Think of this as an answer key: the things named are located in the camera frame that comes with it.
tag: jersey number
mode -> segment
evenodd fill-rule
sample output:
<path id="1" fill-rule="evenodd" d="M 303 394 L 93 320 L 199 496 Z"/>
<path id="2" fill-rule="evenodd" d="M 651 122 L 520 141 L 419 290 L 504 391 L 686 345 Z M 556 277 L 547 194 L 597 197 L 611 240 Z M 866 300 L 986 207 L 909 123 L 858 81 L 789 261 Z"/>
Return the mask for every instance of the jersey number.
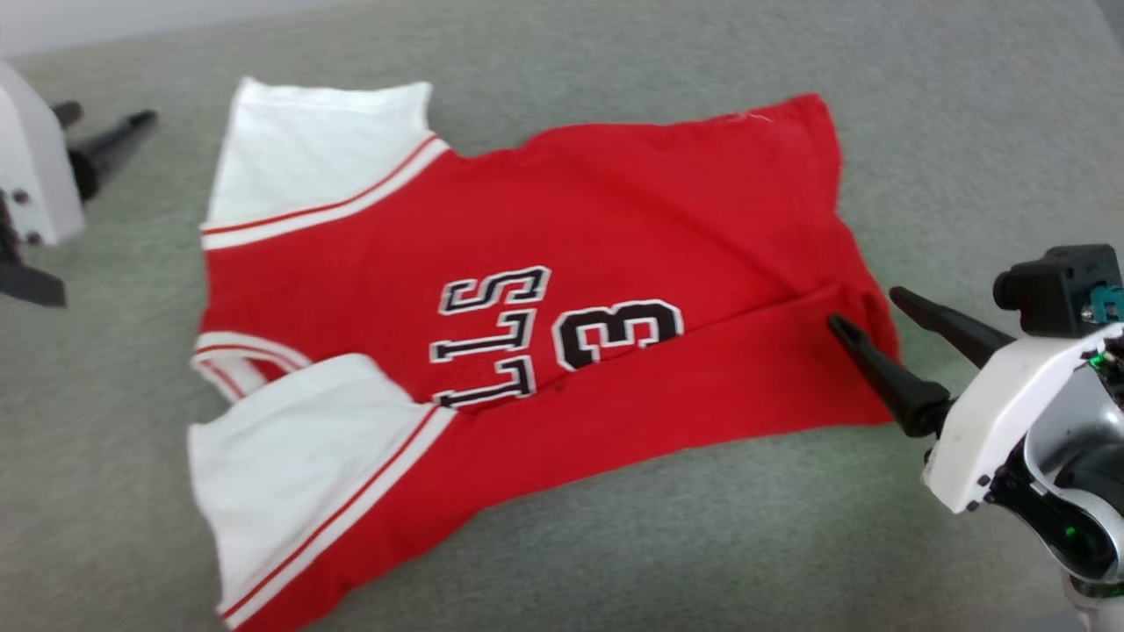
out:
<path id="1" fill-rule="evenodd" d="M 487 309 L 504 305 L 538 303 L 546 296 L 551 271 L 543 265 L 491 274 L 484 279 L 465 279 L 445 286 L 438 312 L 452 316 L 461 312 Z M 457 356 L 491 351 L 520 351 L 531 345 L 535 309 L 501 312 L 496 325 L 506 329 L 500 335 L 461 341 L 443 340 L 429 345 L 429 361 L 452 362 Z M 554 353 L 568 371 L 599 362 L 601 349 L 614 346 L 645 347 L 683 333 L 679 308 L 659 299 L 629 300 L 611 307 L 588 307 L 565 312 L 553 326 Z M 597 332 L 599 340 L 590 336 Z M 507 376 L 500 383 L 468 390 L 443 390 L 434 394 L 441 406 L 456 408 L 504 397 L 527 397 L 535 392 L 535 371 L 529 355 L 517 355 L 496 362 L 496 372 Z"/>

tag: red jersey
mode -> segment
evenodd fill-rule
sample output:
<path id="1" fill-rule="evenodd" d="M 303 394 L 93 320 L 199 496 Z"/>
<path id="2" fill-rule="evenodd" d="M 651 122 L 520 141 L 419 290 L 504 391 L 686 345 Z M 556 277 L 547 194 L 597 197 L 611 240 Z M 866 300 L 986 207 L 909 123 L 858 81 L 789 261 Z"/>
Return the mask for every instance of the red jersey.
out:
<path id="1" fill-rule="evenodd" d="M 896 353 L 817 96 L 465 157 L 428 93 L 235 100 L 193 364 L 241 401 L 191 440 L 232 626 L 307 623 L 522 494 L 887 417 L 825 325 Z"/>

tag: gray table surface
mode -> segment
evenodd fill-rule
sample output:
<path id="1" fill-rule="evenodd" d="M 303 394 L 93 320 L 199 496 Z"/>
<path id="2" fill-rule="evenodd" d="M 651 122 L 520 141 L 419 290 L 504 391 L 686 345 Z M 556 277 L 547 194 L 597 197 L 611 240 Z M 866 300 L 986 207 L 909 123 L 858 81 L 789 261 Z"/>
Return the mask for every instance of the gray table surface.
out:
<path id="1" fill-rule="evenodd" d="M 29 250 L 71 307 L 0 300 L 0 629 L 216 631 L 187 367 L 202 219 L 230 96 L 436 85 L 463 153 L 561 124 L 672 121 L 819 91 L 840 213 L 878 279 L 1015 332 L 994 276 L 1063 243 L 1124 246 L 1124 57 L 1091 0 L 381 0 L 21 60 L 97 129 L 160 132 L 67 245 Z M 903 325 L 907 363 L 970 365 Z M 1064 610 L 998 511 L 953 516 L 923 441 L 831 428 L 683 452 L 486 512 L 316 631 L 994 630 Z"/>

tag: clothing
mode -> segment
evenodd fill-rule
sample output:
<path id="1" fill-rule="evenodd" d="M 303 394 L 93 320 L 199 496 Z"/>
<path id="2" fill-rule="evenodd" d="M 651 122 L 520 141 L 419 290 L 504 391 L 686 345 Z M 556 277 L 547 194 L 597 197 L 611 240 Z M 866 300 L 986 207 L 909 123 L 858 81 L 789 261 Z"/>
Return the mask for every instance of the clothing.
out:
<path id="1" fill-rule="evenodd" d="M 826 327 L 896 355 L 818 97 L 463 157 L 428 94 L 235 99 L 192 362 L 236 404 L 189 443 L 232 626 L 303 625 L 519 495 L 888 418 Z"/>

